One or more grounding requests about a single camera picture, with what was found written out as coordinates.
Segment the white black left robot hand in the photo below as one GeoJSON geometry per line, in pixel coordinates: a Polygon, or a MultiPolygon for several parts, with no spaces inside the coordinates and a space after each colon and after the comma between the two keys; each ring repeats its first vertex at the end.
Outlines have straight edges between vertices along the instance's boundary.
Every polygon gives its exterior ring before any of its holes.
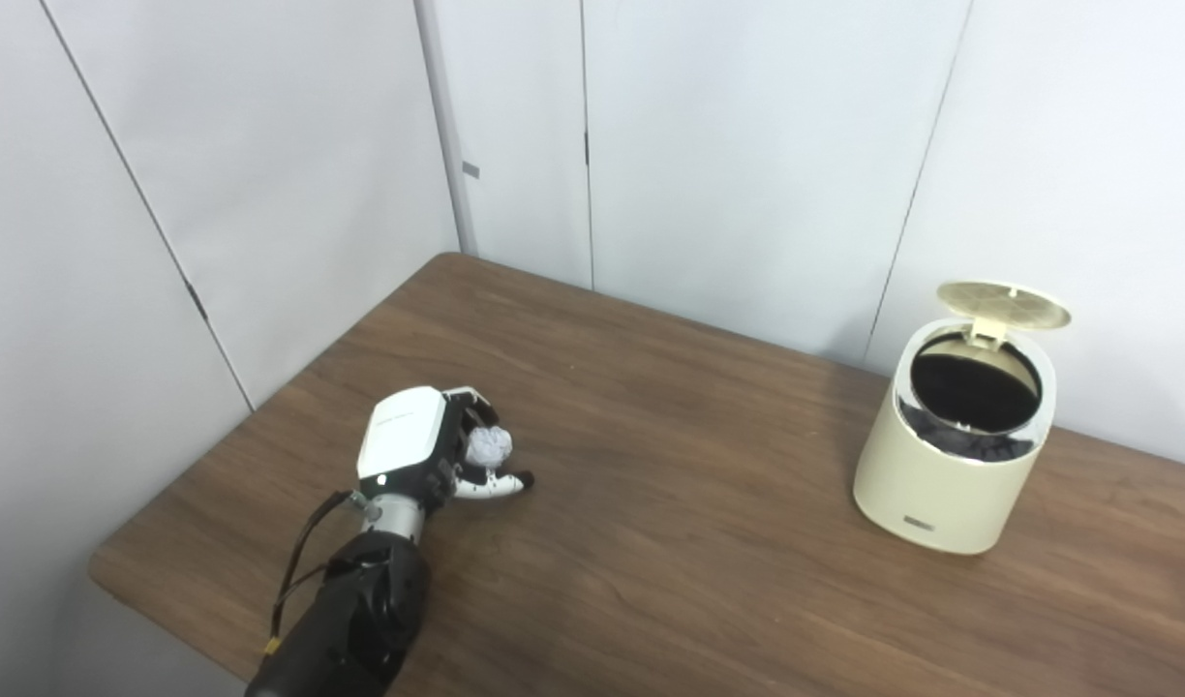
{"type": "Polygon", "coordinates": [[[389,495],[430,516],[451,499],[525,493],[533,473],[502,469],[513,439],[495,407],[465,385],[416,385],[374,407],[356,463],[359,494],[382,506],[389,495]]]}

